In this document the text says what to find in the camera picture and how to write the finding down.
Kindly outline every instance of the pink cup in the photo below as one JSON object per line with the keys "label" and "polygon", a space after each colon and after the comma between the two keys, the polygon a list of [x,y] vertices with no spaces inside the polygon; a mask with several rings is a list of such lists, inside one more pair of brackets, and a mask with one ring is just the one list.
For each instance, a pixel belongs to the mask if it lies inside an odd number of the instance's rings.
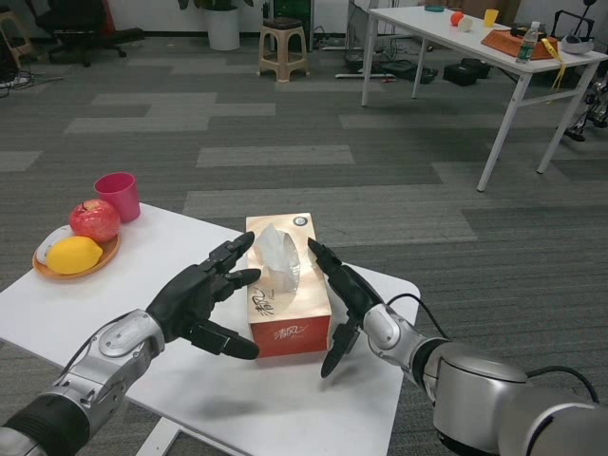
{"label": "pink cup", "polygon": [[140,196],[137,193],[135,176],[129,173],[114,173],[95,182],[95,191],[101,200],[112,204],[121,216],[121,221],[131,221],[140,216]]}

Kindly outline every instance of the silver robotic arm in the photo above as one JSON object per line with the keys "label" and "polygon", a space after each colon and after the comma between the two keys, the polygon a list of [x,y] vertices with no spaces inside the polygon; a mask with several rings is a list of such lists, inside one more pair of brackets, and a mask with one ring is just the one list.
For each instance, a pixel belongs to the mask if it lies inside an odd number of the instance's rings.
{"label": "silver robotic arm", "polygon": [[0,427],[0,456],[76,454],[165,344],[177,338],[213,354],[256,358],[256,344],[209,321],[217,302],[259,278],[259,270],[230,272],[253,241],[247,233],[225,242],[174,277],[146,311],[133,311],[95,332],[52,387]]}
{"label": "silver robotic arm", "polygon": [[463,456],[608,454],[608,409],[560,390],[534,386],[500,358],[445,338],[426,337],[387,306],[369,283],[327,247],[309,241],[317,264],[348,308],[321,372],[349,352],[358,330],[371,351],[401,368],[434,407],[441,442]]}
{"label": "silver robotic arm", "polygon": [[137,310],[108,324],[93,334],[77,364],[0,427],[0,455],[75,454],[162,351],[162,329],[148,313]]}

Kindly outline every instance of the logo on tissue box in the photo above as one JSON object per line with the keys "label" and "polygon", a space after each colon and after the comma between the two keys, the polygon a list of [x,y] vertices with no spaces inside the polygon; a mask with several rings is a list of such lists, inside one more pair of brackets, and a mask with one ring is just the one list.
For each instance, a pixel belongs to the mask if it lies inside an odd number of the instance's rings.
{"label": "logo on tissue box", "polygon": [[301,335],[308,329],[309,325],[306,326],[290,326],[289,328],[283,328],[275,332],[275,340],[283,339],[296,339],[298,337],[304,337]]}
{"label": "logo on tissue box", "polygon": [[257,287],[253,287],[256,291],[251,300],[254,301],[254,306],[260,315],[269,316],[275,314],[275,308],[270,301],[275,300],[275,290],[271,290],[268,295]]}

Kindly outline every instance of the tissue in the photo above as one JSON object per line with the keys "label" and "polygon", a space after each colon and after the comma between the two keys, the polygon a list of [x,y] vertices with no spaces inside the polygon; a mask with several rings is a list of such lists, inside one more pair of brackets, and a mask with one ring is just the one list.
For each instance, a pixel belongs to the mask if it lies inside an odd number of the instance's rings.
{"label": "tissue", "polygon": [[300,260],[294,240],[271,223],[254,244],[256,255],[268,269],[273,288],[278,293],[293,293],[300,281]]}

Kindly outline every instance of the wooden tray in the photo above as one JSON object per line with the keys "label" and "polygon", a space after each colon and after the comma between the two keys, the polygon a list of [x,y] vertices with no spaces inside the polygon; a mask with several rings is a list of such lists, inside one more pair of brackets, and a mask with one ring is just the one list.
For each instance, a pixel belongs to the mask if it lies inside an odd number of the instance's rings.
{"label": "wooden tray", "polygon": [[[558,40],[552,37],[547,38],[551,46],[558,50]],[[482,41],[483,45],[504,52],[505,54],[517,57],[522,48],[523,38],[511,35],[510,30],[492,30]],[[549,60],[553,56],[549,53],[542,42],[536,44],[536,50],[532,55],[532,60]]]}
{"label": "wooden tray", "polygon": [[99,258],[99,261],[95,266],[86,271],[82,271],[78,274],[57,274],[52,272],[46,264],[42,264],[36,258],[36,253],[34,252],[34,257],[31,259],[31,265],[36,270],[38,274],[44,276],[46,278],[51,278],[53,280],[73,280],[74,278],[80,278],[85,276],[90,276],[93,273],[96,273],[100,269],[102,269],[110,260],[118,254],[118,251],[121,247],[121,235],[116,235],[114,238],[109,240],[108,242],[104,242],[99,244],[99,246],[104,249],[104,252]]}

